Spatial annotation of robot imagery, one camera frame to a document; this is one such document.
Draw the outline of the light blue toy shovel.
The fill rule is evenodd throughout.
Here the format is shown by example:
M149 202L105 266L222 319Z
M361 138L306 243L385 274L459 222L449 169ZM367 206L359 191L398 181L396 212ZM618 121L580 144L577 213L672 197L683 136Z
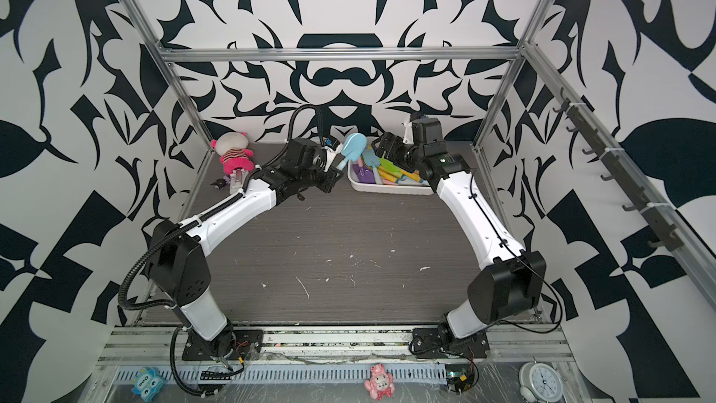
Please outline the light blue toy shovel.
M350 162L357 162L367 148L367 137L356 132L349 134L341 145L341 156L343 159L337 165L339 171L343 171Z

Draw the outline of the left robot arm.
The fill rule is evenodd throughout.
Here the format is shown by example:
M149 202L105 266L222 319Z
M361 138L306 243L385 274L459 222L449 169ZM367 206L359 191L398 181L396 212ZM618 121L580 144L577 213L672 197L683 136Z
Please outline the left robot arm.
M214 343L227 338L229 319L211 292L207 257L253 218L308 188L328 193L343 177L349 149L329 140L323 146L305 138L289 141L276 164L253 171L238 192L213 207L170 226L143 266L163 292L164 306L195 336Z

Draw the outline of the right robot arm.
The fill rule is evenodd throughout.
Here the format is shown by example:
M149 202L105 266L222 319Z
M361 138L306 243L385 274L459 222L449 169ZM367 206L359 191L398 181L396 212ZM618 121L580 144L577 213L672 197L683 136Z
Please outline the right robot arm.
M526 251L499 220L468 162L449 149L438 119L422 117L409 126L409 142L386 132L371 147L378 157L426 180L475 251L479 274L468 285L466 301L446 316L451 335L464 339L535 308L544 285L544 257Z

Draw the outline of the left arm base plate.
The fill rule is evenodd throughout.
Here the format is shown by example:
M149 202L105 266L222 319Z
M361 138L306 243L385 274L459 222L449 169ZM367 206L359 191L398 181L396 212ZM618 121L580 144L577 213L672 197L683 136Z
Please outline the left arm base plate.
M252 359L261 352L263 338L261 329L235 329L232 334L224 330L215 340L206 341L191 329L181 357L184 361Z

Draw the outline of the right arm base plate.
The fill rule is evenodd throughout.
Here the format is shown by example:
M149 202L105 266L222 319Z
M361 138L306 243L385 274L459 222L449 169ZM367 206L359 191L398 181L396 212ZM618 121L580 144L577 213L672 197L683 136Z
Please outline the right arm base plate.
M412 356L419 359L448 358L449 356L484 359L490 345L484 332L464 339L455 338L445 324L434 328L414 328L408 344Z

